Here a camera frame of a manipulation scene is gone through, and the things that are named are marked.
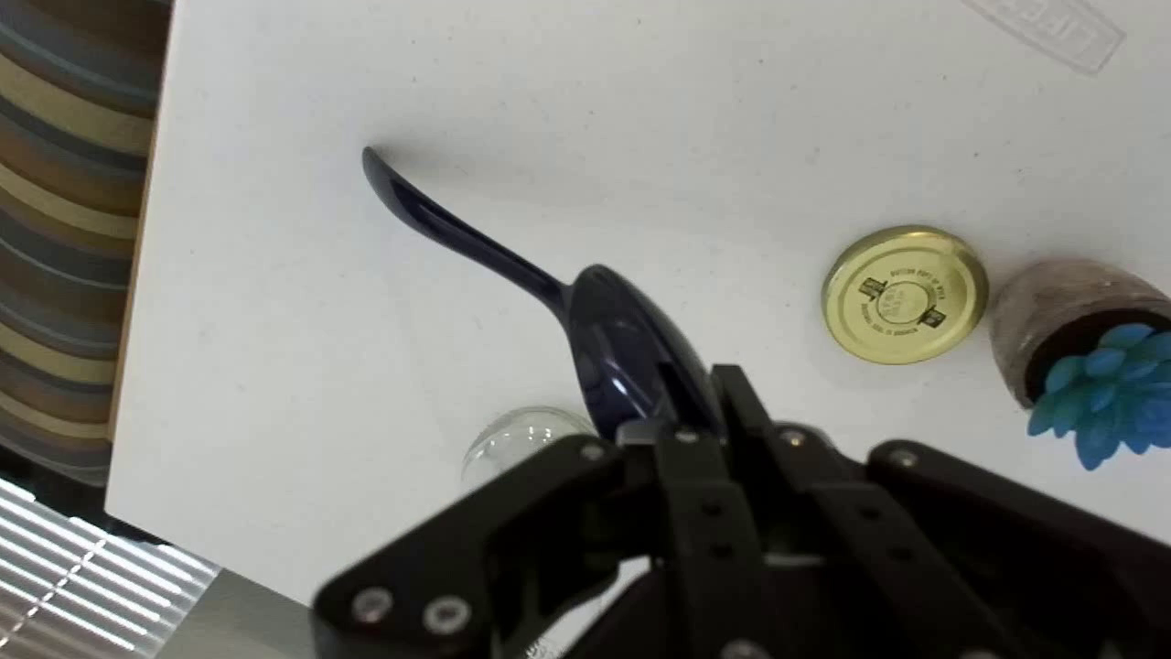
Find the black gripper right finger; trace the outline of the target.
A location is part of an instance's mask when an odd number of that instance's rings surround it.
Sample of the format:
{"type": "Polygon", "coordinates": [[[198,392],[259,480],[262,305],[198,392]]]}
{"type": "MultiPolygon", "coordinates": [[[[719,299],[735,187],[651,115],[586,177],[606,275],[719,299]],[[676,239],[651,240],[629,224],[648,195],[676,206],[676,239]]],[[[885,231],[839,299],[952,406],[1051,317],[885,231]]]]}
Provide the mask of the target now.
{"type": "Polygon", "coordinates": [[[1171,548],[918,438],[859,462],[714,372],[781,603],[859,659],[1171,659],[1171,548]]]}

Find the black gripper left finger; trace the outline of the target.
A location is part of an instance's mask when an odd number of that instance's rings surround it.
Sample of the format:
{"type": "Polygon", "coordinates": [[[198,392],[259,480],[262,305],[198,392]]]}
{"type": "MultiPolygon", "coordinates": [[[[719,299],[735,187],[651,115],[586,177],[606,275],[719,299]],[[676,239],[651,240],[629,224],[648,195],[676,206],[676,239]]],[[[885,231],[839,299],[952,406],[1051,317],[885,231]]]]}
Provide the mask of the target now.
{"type": "Polygon", "coordinates": [[[326,578],[318,659],[769,659],[761,542],[714,432],[571,436],[326,578]]]}

